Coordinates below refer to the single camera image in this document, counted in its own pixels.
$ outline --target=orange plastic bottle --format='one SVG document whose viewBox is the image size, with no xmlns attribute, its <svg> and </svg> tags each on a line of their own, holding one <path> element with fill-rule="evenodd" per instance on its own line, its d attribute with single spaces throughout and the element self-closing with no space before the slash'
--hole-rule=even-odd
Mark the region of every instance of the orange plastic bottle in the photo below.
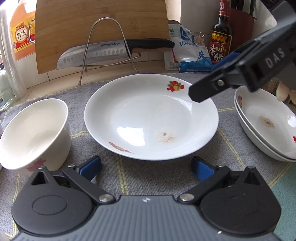
<svg viewBox="0 0 296 241">
<path fill-rule="evenodd" d="M 28 26 L 35 17 L 37 0 L 21 0 L 12 15 L 10 32 L 16 60 L 35 52 L 35 44 L 28 39 Z M 31 24 L 31 40 L 35 40 L 35 22 Z"/>
</svg>

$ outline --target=dark glass bottle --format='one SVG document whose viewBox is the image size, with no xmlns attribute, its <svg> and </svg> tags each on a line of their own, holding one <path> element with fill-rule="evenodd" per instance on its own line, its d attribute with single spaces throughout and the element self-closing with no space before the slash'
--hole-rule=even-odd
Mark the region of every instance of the dark glass bottle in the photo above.
<svg viewBox="0 0 296 241">
<path fill-rule="evenodd" d="M 232 30 L 229 26 L 229 0 L 220 0 L 219 19 L 212 27 L 212 41 L 209 54 L 213 64 L 229 54 Z"/>
</svg>

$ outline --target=blue and white package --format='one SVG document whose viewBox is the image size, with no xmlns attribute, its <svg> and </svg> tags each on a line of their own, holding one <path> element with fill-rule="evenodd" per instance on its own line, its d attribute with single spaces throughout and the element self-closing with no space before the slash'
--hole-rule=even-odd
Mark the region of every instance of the blue and white package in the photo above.
<svg viewBox="0 0 296 241">
<path fill-rule="evenodd" d="M 211 72 L 212 62 L 207 47 L 194 42 L 190 30 L 178 23 L 169 24 L 174 56 L 180 63 L 179 72 Z"/>
</svg>

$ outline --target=cutting board stand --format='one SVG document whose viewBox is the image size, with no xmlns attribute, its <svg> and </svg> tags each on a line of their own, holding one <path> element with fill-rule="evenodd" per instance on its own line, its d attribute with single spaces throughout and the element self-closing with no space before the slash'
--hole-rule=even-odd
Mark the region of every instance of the cutting board stand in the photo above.
<svg viewBox="0 0 296 241">
<path fill-rule="evenodd" d="M 122 34 L 122 37 L 123 37 L 123 40 L 124 40 L 124 44 L 125 44 L 125 47 L 126 47 L 126 51 L 128 52 L 128 55 L 129 55 L 130 59 L 126 59 L 126 60 L 123 60 L 123 61 L 120 61 L 120 62 L 117 62 L 117 63 L 114 63 L 114 64 L 105 64 L 105 65 L 85 65 L 86 53 L 87 53 L 87 49 L 88 49 L 88 47 L 89 47 L 89 40 L 90 40 L 90 38 L 91 38 L 91 33 L 92 33 L 92 31 L 93 31 L 93 28 L 94 28 L 94 26 L 95 26 L 98 22 L 103 21 L 103 20 L 107 20 L 107 19 L 108 19 L 108 20 L 115 21 L 115 22 L 118 24 L 118 26 L 119 26 L 119 28 L 120 28 L 120 31 L 121 31 L 121 34 Z M 127 41 L 126 41 L 126 37 L 125 37 L 125 35 L 124 35 L 123 29 L 122 29 L 120 23 L 119 23 L 116 19 L 114 19 L 114 18 L 100 18 L 100 19 L 98 19 L 97 21 L 94 22 L 94 24 L 91 26 L 91 29 L 90 29 L 90 32 L 89 32 L 89 38 L 88 38 L 88 40 L 87 40 L 87 44 L 86 44 L 86 47 L 85 47 L 84 56 L 83 56 L 83 62 L 82 62 L 82 65 L 78 66 L 78 67 L 81 67 L 81 74 L 80 74 L 80 79 L 79 79 L 78 85 L 81 85 L 82 75 L 83 75 L 83 70 L 84 70 L 85 67 L 97 67 L 97 68 L 101 68 L 101 67 L 107 67 L 107 66 L 116 65 L 116 64 L 122 64 L 122 63 L 125 63 L 125 62 L 130 61 L 131 64 L 133 65 L 133 67 L 134 67 L 136 73 L 138 74 L 139 72 L 138 72 L 138 70 L 137 70 L 137 68 L 136 68 L 135 63 L 133 62 L 133 60 L 134 60 L 134 59 L 137 59 L 137 58 L 140 58 L 140 57 L 141 57 L 141 54 L 140 54 L 140 53 L 138 53 L 138 56 L 136 56 L 136 57 L 132 57 L 132 56 L 131 56 L 131 52 L 130 52 L 130 50 L 129 50 L 128 43 L 127 43 Z"/>
</svg>

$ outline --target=screw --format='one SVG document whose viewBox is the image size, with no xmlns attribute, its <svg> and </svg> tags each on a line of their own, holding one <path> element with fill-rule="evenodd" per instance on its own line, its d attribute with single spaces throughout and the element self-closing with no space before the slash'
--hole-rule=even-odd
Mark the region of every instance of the screw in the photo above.
<svg viewBox="0 0 296 241">
<path fill-rule="evenodd" d="M 194 196 L 190 193 L 184 193 L 184 194 L 180 195 L 180 199 L 182 201 L 189 202 L 194 199 Z"/>
<path fill-rule="evenodd" d="M 114 199 L 114 197 L 110 194 L 102 194 L 101 196 L 99 196 L 99 200 L 101 202 L 110 202 Z"/>
<path fill-rule="evenodd" d="M 217 85 L 219 85 L 219 86 L 224 86 L 225 85 L 225 83 L 224 83 L 224 81 L 223 80 L 218 80 L 217 81 Z"/>
</svg>

